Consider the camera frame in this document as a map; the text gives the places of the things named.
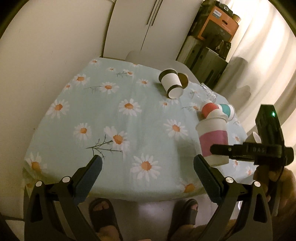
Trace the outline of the brown kraft paper cup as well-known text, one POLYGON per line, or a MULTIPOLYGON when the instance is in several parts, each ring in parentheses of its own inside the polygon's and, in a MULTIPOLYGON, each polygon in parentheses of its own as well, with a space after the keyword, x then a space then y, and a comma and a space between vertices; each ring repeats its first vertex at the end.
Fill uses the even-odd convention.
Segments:
POLYGON ((180 83, 182 85, 182 88, 185 89, 189 84, 189 77, 185 73, 178 73, 178 78, 180 80, 180 83))

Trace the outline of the teal sleeve paper cup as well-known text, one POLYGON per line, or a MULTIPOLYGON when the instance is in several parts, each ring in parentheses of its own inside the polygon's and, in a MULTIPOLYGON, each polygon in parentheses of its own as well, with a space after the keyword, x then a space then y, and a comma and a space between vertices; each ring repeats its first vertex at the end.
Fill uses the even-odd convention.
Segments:
POLYGON ((235 108, 231 104, 218 104, 218 107, 227 115, 228 121, 232 121, 235 116, 235 108))

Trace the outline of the daisy print blue tablecloth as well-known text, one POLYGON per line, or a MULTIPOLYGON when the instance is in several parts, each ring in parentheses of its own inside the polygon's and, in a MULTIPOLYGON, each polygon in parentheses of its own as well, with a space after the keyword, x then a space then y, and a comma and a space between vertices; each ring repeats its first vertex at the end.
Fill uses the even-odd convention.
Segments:
POLYGON ((159 74, 126 61, 93 59, 35 131, 23 168, 27 189, 72 176, 99 155, 103 167, 92 195, 166 201, 203 193, 193 159, 201 152, 199 108, 210 95, 189 82, 179 99, 169 99, 159 74))

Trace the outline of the black left slipper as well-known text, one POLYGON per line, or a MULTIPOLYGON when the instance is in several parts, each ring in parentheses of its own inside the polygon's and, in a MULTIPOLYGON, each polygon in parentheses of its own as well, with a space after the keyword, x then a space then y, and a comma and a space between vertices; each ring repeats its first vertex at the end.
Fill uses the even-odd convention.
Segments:
POLYGON ((115 211, 108 199, 97 198, 89 204, 89 216, 100 240, 123 240, 115 211))

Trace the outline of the black bag on box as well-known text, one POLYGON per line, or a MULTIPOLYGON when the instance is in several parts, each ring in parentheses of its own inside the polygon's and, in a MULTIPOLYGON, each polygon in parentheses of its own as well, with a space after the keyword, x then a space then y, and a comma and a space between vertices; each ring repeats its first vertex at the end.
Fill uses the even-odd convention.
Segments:
POLYGON ((220 1, 205 0, 205 1, 203 1, 202 6, 205 7, 207 12, 210 12, 212 10, 212 8, 214 8, 216 6, 219 9, 221 9, 224 13, 229 15, 230 17, 233 16, 233 11, 226 4, 223 4, 220 1))

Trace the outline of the white double door wardrobe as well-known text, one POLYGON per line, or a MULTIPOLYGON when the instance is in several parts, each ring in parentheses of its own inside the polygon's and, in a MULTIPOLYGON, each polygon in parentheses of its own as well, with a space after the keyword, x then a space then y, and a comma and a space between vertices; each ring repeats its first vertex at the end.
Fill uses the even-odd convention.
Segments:
POLYGON ((131 51, 138 51, 176 60, 201 3, 196 0, 117 0, 103 56, 123 60, 131 51))

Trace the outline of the black right slipper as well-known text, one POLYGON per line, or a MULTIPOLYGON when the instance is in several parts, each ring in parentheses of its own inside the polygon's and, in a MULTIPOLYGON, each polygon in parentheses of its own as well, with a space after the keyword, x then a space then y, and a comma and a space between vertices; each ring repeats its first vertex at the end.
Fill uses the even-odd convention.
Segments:
POLYGON ((171 237, 181 226, 195 225, 197 213, 198 202, 196 199, 192 198, 187 201, 177 201, 173 209, 171 224, 166 240, 171 240, 171 237))

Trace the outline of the gold tin can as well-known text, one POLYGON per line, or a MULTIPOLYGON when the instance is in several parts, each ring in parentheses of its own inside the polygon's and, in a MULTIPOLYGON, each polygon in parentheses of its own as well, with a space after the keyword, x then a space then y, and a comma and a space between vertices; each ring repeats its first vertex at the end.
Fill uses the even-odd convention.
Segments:
POLYGON ((241 21, 240 16, 238 16, 238 15, 236 15, 236 14, 233 14, 233 15, 232 15, 232 19, 233 19, 237 24, 239 24, 240 21, 241 21))

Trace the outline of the black handbag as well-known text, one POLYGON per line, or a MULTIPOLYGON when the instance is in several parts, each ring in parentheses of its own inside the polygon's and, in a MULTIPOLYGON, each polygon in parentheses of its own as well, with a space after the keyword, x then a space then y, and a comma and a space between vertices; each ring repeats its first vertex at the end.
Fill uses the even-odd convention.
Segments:
POLYGON ((209 35, 205 40, 207 48, 211 49, 219 55, 222 59, 226 60, 228 53, 231 49, 231 43, 223 40, 221 35, 209 35))

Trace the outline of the dark grey suitcase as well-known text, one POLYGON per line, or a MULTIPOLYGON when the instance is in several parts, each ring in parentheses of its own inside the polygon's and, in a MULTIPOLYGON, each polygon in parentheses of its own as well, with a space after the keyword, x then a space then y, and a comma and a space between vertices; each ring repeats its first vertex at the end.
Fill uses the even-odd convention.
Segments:
POLYGON ((185 64, 200 83, 213 89, 228 62, 211 49, 205 41, 188 36, 180 50, 177 61, 185 64))

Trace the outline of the orange cardboard box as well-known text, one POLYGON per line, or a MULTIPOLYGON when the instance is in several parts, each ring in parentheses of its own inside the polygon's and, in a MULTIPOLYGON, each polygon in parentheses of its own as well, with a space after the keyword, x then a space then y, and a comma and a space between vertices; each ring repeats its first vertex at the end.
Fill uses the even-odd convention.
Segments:
POLYGON ((202 41, 210 35, 220 35, 226 42, 231 42, 239 25, 228 15, 228 11, 214 6, 210 11, 198 18, 194 36, 202 41))

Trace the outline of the red striped white paper cup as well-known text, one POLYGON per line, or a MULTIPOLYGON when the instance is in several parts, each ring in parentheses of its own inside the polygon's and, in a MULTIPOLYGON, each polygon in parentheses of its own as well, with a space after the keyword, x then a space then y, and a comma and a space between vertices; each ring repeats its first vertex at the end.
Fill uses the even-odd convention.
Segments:
POLYGON ((224 118, 226 121, 228 120, 228 116, 211 101, 202 103, 201 114, 204 118, 224 118))

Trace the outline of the black slipper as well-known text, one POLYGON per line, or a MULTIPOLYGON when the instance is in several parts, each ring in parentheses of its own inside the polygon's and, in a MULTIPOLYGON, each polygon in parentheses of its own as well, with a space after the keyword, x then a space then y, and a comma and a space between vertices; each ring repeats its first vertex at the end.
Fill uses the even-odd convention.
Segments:
POLYGON ((171 237, 181 226, 195 225, 197 213, 198 202, 196 199, 192 198, 187 201, 177 201, 173 209, 171 224, 166 240, 171 240, 171 237))
POLYGON ((89 204, 89 216, 100 240, 123 240, 115 211, 108 199, 97 198, 89 204))

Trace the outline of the cream curtain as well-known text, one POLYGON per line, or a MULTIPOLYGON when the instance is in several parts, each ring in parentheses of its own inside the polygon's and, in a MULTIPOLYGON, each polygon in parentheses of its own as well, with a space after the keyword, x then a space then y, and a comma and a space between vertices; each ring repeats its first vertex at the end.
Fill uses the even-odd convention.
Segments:
POLYGON ((295 147, 295 35, 269 1, 224 1, 241 18, 228 65, 214 90, 253 132, 261 104, 274 105, 285 138, 295 147))

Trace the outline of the pink sleeve paper cup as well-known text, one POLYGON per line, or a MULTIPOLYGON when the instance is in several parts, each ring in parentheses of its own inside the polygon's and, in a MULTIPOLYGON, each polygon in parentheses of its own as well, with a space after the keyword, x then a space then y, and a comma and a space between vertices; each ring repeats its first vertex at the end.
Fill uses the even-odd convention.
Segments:
POLYGON ((222 166, 229 163, 228 157, 212 154, 210 151, 210 147, 214 144, 228 145, 226 124, 225 118, 215 117, 206 118, 196 125, 202 156, 211 167, 222 166))

